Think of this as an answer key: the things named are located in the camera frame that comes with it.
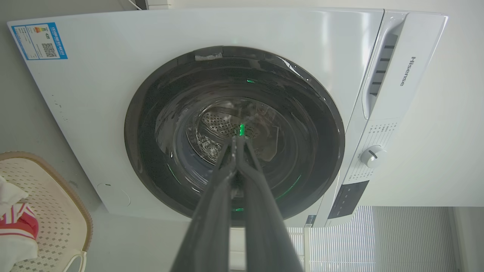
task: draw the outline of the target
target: laundry basket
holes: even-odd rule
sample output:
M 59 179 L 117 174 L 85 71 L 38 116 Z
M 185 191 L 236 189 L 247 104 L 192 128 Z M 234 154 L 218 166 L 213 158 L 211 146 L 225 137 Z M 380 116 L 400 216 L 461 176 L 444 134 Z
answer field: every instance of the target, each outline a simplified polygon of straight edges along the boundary
M 42 158 L 26 152 L 0 154 L 0 175 L 29 194 L 39 222 L 38 257 L 16 263 L 12 272 L 63 272 L 77 258 L 86 267 L 92 220 L 77 194 Z

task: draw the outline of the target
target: white washing machine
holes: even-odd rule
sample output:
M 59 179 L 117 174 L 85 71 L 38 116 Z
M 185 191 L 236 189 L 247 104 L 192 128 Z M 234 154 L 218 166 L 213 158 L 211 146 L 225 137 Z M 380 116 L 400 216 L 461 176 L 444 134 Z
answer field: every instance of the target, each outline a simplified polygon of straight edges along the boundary
M 111 213 L 189 220 L 241 123 L 288 227 L 351 218 L 447 17 L 382 9 L 132 11 L 8 26 Z M 241 226 L 243 196 L 232 220 Z

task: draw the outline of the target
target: washing machine front panel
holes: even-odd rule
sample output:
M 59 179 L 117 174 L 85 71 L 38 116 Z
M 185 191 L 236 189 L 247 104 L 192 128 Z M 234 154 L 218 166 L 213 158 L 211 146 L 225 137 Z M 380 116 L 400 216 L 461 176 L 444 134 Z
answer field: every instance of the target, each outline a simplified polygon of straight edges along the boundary
M 301 65 L 348 125 L 383 10 L 204 9 L 73 15 L 9 22 L 55 23 L 66 59 L 28 60 L 39 90 L 100 197 L 117 214 L 188 220 L 139 181 L 124 119 L 142 82 L 171 59 L 217 45 L 268 51 Z

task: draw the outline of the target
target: blue and white sticker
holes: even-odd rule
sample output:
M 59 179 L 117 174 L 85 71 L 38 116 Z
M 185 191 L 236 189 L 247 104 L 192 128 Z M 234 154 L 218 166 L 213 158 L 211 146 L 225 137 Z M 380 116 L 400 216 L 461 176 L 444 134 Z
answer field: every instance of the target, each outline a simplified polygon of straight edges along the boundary
M 67 59 L 56 23 L 12 26 L 12 29 L 26 59 Z

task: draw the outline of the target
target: white cable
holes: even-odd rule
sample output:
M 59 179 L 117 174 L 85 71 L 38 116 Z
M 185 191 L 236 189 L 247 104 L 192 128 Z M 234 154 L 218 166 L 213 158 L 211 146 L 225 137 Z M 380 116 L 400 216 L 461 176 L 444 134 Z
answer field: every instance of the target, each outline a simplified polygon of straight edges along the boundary
M 138 7 L 138 6 L 137 6 L 135 3 L 133 3 L 133 1 L 131 1 L 131 0 L 128 0 L 128 1 L 129 1 L 131 4 L 133 4 L 133 6 L 135 6 L 137 9 L 142 10 L 142 9 L 141 9 L 140 7 Z

